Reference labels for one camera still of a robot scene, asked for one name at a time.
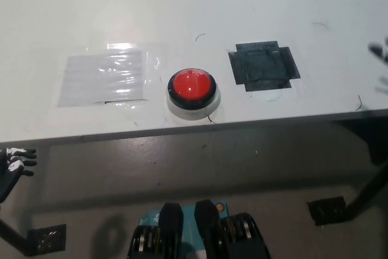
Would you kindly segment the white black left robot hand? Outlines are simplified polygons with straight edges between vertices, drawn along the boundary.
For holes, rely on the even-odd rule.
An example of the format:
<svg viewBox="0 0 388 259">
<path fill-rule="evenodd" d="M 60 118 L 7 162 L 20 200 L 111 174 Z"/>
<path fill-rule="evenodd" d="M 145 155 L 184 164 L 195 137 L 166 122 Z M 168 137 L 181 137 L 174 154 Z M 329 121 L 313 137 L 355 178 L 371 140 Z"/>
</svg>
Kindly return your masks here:
<svg viewBox="0 0 388 259">
<path fill-rule="evenodd" d="M 20 177 L 34 175 L 34 172 L 26 167 L 36 166 L 36 158 L 36 149 L 1 149 L 1 203 L 7 199 Z"/>
</svg>

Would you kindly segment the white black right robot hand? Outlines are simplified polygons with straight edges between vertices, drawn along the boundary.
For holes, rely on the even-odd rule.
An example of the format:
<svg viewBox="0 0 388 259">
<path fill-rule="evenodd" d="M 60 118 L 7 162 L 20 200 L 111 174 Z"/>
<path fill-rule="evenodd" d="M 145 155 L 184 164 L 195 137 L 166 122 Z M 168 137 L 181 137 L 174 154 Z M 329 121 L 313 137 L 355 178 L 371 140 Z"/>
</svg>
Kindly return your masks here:
<svg viewBox="0 0 388 259">
<path fill-rule="evenodd" d="M 387 67 L 387 36 L 385 36 L 383 44 L 380 42 L 370 42 L 368 44 L 368 50 L 376 59 Z M 387 95 L 387 86 L 387 76 L 382 75 L 379 77 L 379 83 L 375 87 L 375 90 Z"/>
</svg>

